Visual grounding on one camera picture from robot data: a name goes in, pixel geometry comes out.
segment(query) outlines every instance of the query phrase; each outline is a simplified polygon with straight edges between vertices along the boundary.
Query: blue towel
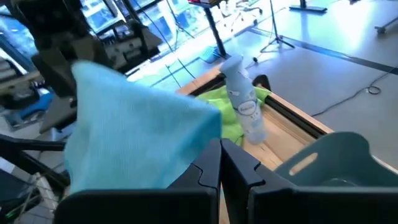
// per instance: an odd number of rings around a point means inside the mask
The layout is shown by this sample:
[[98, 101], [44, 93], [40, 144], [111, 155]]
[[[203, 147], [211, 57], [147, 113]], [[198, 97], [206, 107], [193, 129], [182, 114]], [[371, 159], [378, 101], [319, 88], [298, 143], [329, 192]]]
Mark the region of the blue towel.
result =
[[221, 114], [206, 103], [128, 82], [104, 66], [72, 66], [78, 112], [65, 147], [70, 192], [164, 189], [209, 140], [221, 137]]

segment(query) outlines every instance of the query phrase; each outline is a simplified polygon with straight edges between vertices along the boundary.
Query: glass wall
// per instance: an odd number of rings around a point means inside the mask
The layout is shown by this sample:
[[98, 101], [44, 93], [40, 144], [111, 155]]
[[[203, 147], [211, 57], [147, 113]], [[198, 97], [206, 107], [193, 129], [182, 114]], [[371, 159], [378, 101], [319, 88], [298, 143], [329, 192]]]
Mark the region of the glass wall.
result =
[[[117, 18], [114, 17], [103, 0], [81, 0], [81, 3], [83, 5], [83, 14], [94, 32], [117, 21]], [[9, 14], [6, 6], [0, 6], [0, 12]], [[4, 49], [4, 51], [16, 50], [23, 57], [20, 60], [30, 62], [31, 56], [37, 53], [32, 34], [17, 20], [5, 17], [0, 18], [0, 42], [5, 41], [7, 45], [12, 47], [12, 49]]]
[[[9, 13], [6, 6], [1, 6], [0, 11]], [[32, 34], [15, 19], [1, 18], [0, 35], [26, 57], [31, 57], [37, 52]]]

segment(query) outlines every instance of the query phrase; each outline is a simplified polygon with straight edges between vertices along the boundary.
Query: white spray bottle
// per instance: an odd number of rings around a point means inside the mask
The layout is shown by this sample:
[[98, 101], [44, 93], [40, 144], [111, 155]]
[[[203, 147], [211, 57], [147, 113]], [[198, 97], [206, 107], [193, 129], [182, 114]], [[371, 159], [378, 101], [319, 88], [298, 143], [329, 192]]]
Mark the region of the white spray bottle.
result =
[[242, 56], [230, 57], [221, 66], [220, 72], [226, 76], [229, 100], [243, 128], [245, 138], [251, 144], [259, 144], [266, 138], [266, 129], [260, 104], [242, 61]]

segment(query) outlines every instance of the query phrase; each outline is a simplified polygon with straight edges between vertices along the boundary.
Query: window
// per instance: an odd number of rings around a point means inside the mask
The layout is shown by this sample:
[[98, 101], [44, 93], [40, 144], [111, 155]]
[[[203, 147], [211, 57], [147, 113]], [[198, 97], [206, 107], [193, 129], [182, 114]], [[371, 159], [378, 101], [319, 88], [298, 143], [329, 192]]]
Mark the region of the window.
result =
[[82, 12], [94, 30], [101, 30], [115, 22], [116, 18], [102, 0], [81, 0]]
[[166, 17], [164, 16], [164, 13], [161, 12], [161, 9], [162, 8], [160, 4], [158, 4], [146, 10], [145, 13], [140, 13], [138, 16], [141, 22], [147, 26], [152, 33], [163, 39], [163, 41], [171, 42], [173, 39], [173, 33], [170, 28], [172, 27], [172, 24], [170, 24], [170, 20], [166, 21]]
[[[116, 22], [116, 18], [103, 0], [81, 0], [81, 3], [83, 5], [83, 14], [94, 31]], [[9, 14], [6, 6], [0, 6], [0, 12]], [[6, 42], [7, 45], [10, 45], [6, 47], [1, 45], [5, 52], [10, 54], [10, 52], [16, 51], [19, 54], [19, 60], [16, 59], [15, 55], [13, 57], [18, 63], [24, 65], [25, 69], [34, 69], [30, 58], [37, 53], [37, 49], [34, 38], [28, 28], [16, 19], [2, 17], [0, 19], [0, 44], [1, 42]]]
[[[6, 6], [0, 7], [1, 12], [9, 13]], [[0, 35], [16, 50], [29, 58], [37, 53], [34, 39], [29, 30], [15, 19], [1, 18]]]

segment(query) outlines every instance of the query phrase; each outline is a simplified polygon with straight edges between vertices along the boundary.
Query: teal plastic basket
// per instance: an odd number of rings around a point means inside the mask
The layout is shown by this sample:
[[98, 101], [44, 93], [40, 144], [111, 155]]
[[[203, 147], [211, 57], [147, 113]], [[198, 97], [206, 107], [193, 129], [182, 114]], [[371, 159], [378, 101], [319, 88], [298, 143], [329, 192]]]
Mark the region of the teal plastic basket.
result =
[[[291, 173], [314, 153], [317, 157], [313, 162]], [[298, 186], [398, 187], [398, 175], [380, 165], [370, 154], [368, 141], [352, 132], [323, 136], [275, 172]]]

